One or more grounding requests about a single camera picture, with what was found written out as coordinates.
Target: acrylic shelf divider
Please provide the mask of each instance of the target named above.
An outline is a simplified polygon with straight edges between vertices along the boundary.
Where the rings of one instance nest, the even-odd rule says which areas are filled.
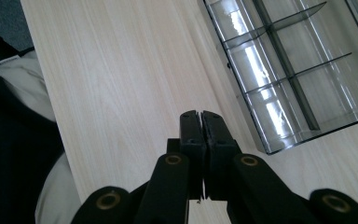
[[[324,63],[320,63],[320,64],[318,64],[318,65],[315,65],[315,66],[312,66],[312,67],[310,67],[310,68],[307,68],[307,69],[305,69],[305,70],[303,70],[303,71],[300,71],[300,72],[298,72],[298,73],[295,73],[292,77],[283,77],[283,78],[281,78],[281,79],[278,79],[278,80],[276,80],[276,81],[273,81],[273,82],[271,82],[271,83],[269,83],[269,84],[266,84],[266,85],[264,85],[264,86],[258,87],[258,88],[256,88],[256,89],[253,89],[253,90],[250,90],[250,91],[245,91],[243,94],[251,94],[251,93],[254,93],[254,92],[262,91],[262,90],[264,90],[264,89],[268,89],[268,88],[270,88],[270,87],[272,87],[272,86],[278,85],[278,84],[282,83],[282,82],[285,81],[285,80],[293,79],[293,78],[295,78],[295,77],[305,76],[307,73],[309,73],[309,72],[311,72],[311,71],[313,71],[313,70],[315,70],[315,69],[321,68],[321,67],[323,67],[323,66],[325,66],[325,65],[328,65],[328,64],[330,64],[330,63],[333,63],[333,62],[335,62],[335,61],[337,61],[337,60],[340,60],[340,59],[345,58],[345,57],[350,56],[350,55],[352,55],[351,52],[350,52],[350,53],[346,53],[346,54],[341,55],[341,56],[339,56],[339,57],[337,57],[337,58],[335,58],[335,59],[329,60],[329,61],[324,62]]]
[[[227,41],[224,41],[223,45],[224,45],[225,49],[232,49],[232,48],[235,48],[243,43],[246,43],[248,41],[251,41],[251,40],[254,40],[254,39],[260,37],[267,30],[273,30],[273,31],[277,32],[277,31],[284,29],[288,26],[291,26],[298,22],[304,21],[304,20],[308,19],[309,17],[311,17],[316,12],[318,12],[326,3],[327,2],[323,2],[321,4],[314,6],[314,7],[309,7],[307,9],[300,11],[300,12],[297,12],[294,15],[288,16],[281,20],[275,21],[271,24],[251,30],[243,35],[233,37]]]

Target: light wood grain surface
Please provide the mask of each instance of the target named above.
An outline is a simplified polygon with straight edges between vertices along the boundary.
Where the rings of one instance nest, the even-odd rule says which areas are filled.
[[[273,156],[249,134],[196,0],[21,0],[81,200],[148,180],[187,110],[221,114],[242,151],[295,193],[358,201],[358,125]],[[192,203],[190,223],[227,223],[223,203]]]

